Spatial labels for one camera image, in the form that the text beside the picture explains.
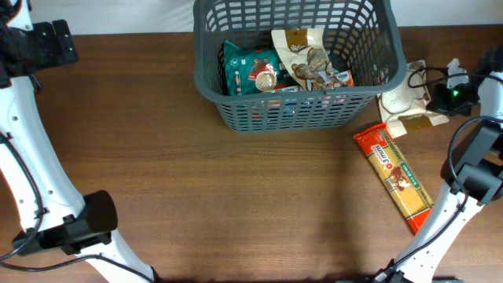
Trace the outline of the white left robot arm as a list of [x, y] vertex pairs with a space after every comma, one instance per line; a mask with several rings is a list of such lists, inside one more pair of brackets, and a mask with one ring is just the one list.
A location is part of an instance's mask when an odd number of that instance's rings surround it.
[[72, 265], [86, 261], [109, 282], [160, 282], [118, 230], [104, 190], [83, 196], [66, 175], [42, 125], [35, 73], [78, 61], [65, 20], [33, 23], [29, 0], [1, 3], [1, 173], [17, 203], [22, 230], [7, 259], [60, 249]]

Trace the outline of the orange San Remo spaghetti pack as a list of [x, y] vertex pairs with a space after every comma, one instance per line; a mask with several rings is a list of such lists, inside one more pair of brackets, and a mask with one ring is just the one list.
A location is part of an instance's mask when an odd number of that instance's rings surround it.
[[387, 125], [378, 123], [353, 136], [413, 233], [418, 233], [434, 206]]

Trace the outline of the grey plastic basket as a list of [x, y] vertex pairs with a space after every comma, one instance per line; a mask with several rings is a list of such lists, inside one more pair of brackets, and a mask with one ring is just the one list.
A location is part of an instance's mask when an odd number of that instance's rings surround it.
[[[406, 59], [389, 1], [200, 0], [193, 5], [195, 84], [240, 133], [341, 127], [378, 94], [399, 86]], [[335, 90], [232, 96], [225, 41], [243, 50], [271, 50], [274, 29], [320, 28], [338, 71], [354, 86]]]

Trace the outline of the white rice pouch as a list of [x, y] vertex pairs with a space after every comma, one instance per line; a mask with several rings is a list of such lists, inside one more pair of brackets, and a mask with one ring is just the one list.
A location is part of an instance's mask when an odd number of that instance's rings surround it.
[[382, 93], [378, 98], [381, 120], [386, 124], [392, 138], [449, 122], [447, 116], [427, 110], [431, 97], [426, 86], [420, 88], [408, 86], [408, 79], [412, 73], [425, 66], [425, 60], [408, 63], [403, 82], [394, 90]]

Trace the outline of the multicolour tissue multipack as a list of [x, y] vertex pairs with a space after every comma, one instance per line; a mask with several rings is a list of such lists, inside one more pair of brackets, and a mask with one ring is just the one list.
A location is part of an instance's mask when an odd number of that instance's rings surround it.
[[321, 91], [324, 90], [323, 86], [327, 86], [329, 89], [335, 89], [339, 87], [353, 87], [354, 80], [350, 71], [331, 73], [331, 72], [319, 72], [320, 77], [323, 78], [323, 83], [318, 83], [315, 80], [307, 80], [306, 87], [303, 88], [299, 84], [291, 86], [279, 86], [271, 93], [278, 92], [300, 92], [300, 91]]

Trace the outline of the beige brown nut pouch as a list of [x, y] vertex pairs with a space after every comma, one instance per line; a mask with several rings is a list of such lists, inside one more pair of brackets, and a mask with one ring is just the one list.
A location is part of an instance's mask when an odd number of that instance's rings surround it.
[[321, 28], [274, 29], [274, 48], [290, 76], [305, 91], [333, 90], [348, 86], [337, 75], [324, 44]]

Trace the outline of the green Nescafe coffee bag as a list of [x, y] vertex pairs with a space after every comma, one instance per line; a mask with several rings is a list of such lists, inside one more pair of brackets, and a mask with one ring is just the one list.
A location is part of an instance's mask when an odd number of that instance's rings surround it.
[[298, 85], [276, 50], [243, 50], [229, 40], [222, 46], [229, 96], [271, 92]]

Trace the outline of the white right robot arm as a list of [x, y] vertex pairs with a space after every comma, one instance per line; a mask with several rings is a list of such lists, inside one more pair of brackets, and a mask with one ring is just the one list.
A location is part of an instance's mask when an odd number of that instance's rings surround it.
[[454, 133], [441, 176], [440, 194], [410, 244], [370, 278], [371, 282], [432, 282], [442, 258], [464, 226], [486, 204], [502, 197], [502, 49], [483, 52], [478, 67], [462, 78], [477, 89], [471, 96], [480, 114]]

